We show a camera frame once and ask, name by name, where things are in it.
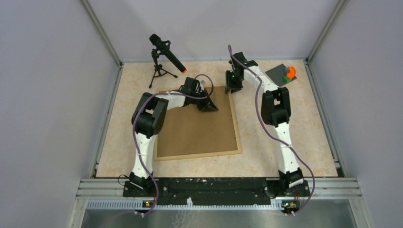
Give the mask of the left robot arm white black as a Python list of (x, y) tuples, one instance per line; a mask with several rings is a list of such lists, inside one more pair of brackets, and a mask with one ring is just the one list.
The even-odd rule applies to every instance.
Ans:
[(187, 77), (179, 89), (151, 94), (143, 93), (132, 116), (133, 137), (135, 143), (135, 163), (129, 175), (129, 182), (140, 196), (152, 192), (154, 145), (157, 135), (163, 128), (167, 111), (188, 105), (197, 106), (201, 112), (216, 112), (218, 107), (213, 103), (211, 95), (214, 84), (209, 91), (204, 83), (196, 77)]

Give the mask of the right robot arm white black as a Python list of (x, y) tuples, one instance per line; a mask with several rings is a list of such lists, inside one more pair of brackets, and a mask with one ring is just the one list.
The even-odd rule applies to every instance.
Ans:
[(256, 89), (255, 97), (261, 98), (261, 106), (256, 107), (258, 120), (271, 126), (274, 133), (269, 137), (279, 143), (278, 172), (279, 191), (291, 196), (302, 184), (304, 177), (297, 162), (289, 130), (291, 105), (289, 91), (277, 86), (263, 73), (254, 60), (248, 61), (242, 52), (230, 55), (232, 69), (225, 73), (225, 93), (235, 93), (248, 82)]

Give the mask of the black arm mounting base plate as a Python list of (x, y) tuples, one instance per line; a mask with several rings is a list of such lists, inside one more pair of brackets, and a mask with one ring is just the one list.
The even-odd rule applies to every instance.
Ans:
[(126, 181), (123, 196), (151, 198), (158, 206), (184, 205), (191, 199), (195, 206), (269, 205), (277, 197), (301, 199), (310, 195), (307, 181), (290, 189), (278, 178), (157, 178), (143, 187)]

